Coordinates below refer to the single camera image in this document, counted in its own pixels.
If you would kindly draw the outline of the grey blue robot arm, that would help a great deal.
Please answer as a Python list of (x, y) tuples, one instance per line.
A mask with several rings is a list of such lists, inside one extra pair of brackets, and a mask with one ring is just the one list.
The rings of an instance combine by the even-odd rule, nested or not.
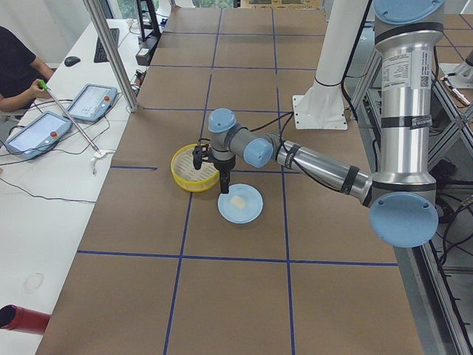
[(438, 227), (435, 179), (428, 171), (431, 67), (443, 36), (442, 1), (375, 1), (375, 49), (381, 54), (381, 151), (377, 172), (333, 160), (279, 134), (258, 135), (226, 108), (208, 119), (209, 159), (220, 171), (220, 214), (249, 223), (262, 211), (257, 190), (231, 184), (236, 157), (261, 168), (274, 160), (370, 208), (370, 224), (386, 243), (421, 246)]

